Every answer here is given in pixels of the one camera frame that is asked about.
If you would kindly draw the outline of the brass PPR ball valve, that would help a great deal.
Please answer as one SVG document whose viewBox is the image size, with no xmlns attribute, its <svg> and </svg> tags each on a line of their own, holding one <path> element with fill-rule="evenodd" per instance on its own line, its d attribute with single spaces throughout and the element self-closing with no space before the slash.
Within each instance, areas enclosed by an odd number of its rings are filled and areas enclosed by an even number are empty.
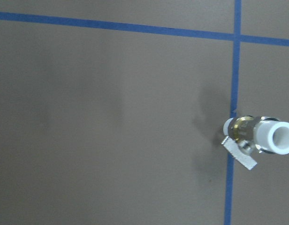
<svg viewBox="0 0 289 225">
<path fill-rule="evenodd" d="M 289 122 L 266 116 L 241 116 L 228 119 L 223 125 L 222 146 L 232 157 L 251 170 L 257 162 L 252 152 L 289 154 Z"/>
</svg>

